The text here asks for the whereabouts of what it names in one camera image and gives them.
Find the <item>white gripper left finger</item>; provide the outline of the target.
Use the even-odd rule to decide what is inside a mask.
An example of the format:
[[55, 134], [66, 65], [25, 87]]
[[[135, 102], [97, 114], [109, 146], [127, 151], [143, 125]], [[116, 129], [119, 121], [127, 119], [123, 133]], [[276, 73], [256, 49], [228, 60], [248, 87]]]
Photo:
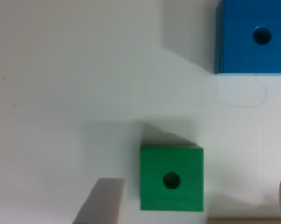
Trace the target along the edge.
[[126, 179], [99, 178], [73, 224], [125, 224]]

